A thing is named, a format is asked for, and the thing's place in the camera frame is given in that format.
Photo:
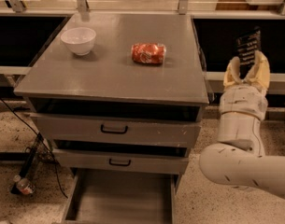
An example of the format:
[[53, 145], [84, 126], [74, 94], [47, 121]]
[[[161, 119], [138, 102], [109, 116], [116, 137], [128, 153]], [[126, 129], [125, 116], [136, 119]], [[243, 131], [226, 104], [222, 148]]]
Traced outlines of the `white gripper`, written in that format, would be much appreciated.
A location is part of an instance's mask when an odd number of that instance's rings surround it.
[[240, 59], [235, 56], [224, 74], [223, 86], [228, 89], [221, 96], [220, 113], [237, 112], [264, 120], [268, 102], [262, 92], [267, 92], [269, 85], [269, 61], [261, 51], [255, 51], [254, 65], [248, 71], [246, 81], [240, 78]]

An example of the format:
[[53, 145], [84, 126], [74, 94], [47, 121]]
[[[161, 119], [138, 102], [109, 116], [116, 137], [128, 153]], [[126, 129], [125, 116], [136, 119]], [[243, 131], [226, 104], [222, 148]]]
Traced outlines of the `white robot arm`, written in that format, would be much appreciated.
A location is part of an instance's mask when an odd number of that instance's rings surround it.
[[267, 156], [260, 136], [268, 107], [269, 62], [254, 52], [254, 65], [242, 77], [234, 57], [224, 75], [217, 142], [206, 147], [199, 165], [210, 181], [236, 189], [261, 189], [285, 199], [285, 157]]

